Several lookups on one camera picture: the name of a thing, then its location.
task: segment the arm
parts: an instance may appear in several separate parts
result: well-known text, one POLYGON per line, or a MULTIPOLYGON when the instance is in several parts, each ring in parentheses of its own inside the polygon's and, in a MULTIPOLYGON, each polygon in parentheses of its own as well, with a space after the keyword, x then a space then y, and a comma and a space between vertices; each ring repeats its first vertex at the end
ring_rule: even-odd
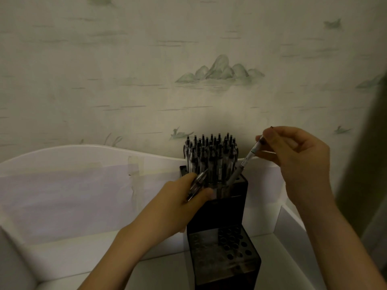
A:
POLYGON ((263 135, 268 144, 257 156, 281 167, 288 197, 300 213, 327 288, 386 290, 383 277, 335 204, 329 147, 295 127, 268 128, 263 135))
POLYGON ((196 174, 167 182, 138 217, 121 229, 108 251, 78 290, 123 290, 142 256, 153 246, 185 228, 197 210, 210 199, 202 190, 190 202, 188 191, 196 174))

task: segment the black display stand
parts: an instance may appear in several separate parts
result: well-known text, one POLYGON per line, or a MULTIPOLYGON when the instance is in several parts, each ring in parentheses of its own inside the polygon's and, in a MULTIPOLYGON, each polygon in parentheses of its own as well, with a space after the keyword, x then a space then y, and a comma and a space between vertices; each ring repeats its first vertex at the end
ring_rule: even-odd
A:
MULTIPOLYGON (((180 175, 186 175, 180 166, 180 175)), ((242 226, 248 182, 240 176, 226 188, 209 185, 208 201, 187 225, 185 261, 191 290, 253 290, 261 258, 242 226)))

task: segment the pen cluster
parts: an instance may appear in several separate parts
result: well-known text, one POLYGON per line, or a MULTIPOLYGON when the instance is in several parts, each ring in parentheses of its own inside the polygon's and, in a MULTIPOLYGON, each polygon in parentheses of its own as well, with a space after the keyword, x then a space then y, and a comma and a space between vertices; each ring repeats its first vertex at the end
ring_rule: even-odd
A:
POLYGON ((221 134, 218 138, 211 134, 210 138, 204 137, 191 141, 187 136, 183 148, 184 159, 187 159, 188 173, 200 174, 207 171, 208 183, 225 183, 233 173, 238 160, 238 146, 235 138, 227 133, 222 141, 221 134))

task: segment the finger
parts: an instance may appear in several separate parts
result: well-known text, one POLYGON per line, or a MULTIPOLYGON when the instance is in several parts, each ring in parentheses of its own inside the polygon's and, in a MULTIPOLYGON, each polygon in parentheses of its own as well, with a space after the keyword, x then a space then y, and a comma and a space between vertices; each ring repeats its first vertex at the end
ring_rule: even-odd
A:
POLYGON ((294 151, 288 146, 281 136, 273 129, 267 128, 263 132, 266 142, 271 146, 273 151, 277 154, 280 162, 285 161, 292 156, 294 151))
MULTIPOLYGON (((257 135, 255 137, 255 140, 258 141, 259 138, 261 137, 261 135, 257 135)), ((290 146, 290 148, 292 150, 295 150, 299 145, 297 142, 295 142, 293 139, 291 138, 288 138, 288 137, 282 137, 282 139, 288 144, 288 146, 290 146)), ((259 150, 262 150, 262 151, 273 151, 273 149, 271 148, 271 146, 269 145, 262 145, 261 148, 259 150)))
POLYGON ((177 185, 179 185, 179 190, 183 191, 184 193, 187 193, 188 190, 191 188, 192 181, 196 178, 196 173, 188 173, 184 175, 183 177, 180 177, 175 181, 177 185))
POLYGON ((278 166, 280 165, 278 156, 275 153, 268 153, 267 151, 257 151, 256 156, 259 158, 271 161, 277 164, 278 166))
POLYGON ((211 200, 212 193, 213 190, 211 188, 205 188, 184 205, 187 210, 187 216, 190 219, 193 218, 196 212, 206 203, 206 201, 211 200))
POLYGON ((299 145, 316 144, 319 139, 309 132, 297 127, 276 126, 273 128, 279 136, 284 136, 293 139, 299 145))

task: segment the person's left hand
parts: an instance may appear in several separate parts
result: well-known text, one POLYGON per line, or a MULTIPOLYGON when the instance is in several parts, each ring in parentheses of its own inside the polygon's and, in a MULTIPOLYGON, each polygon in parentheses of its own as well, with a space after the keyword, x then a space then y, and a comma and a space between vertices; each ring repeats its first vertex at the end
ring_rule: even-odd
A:
POLYGON ((189 173, 176 181, 168 181, 133 221, 144 234, 144 242, 150 242, 150 247, 184 229, 202 205, 211 199, 212 189, 206 188, 186 201, 196 176, 189 173))

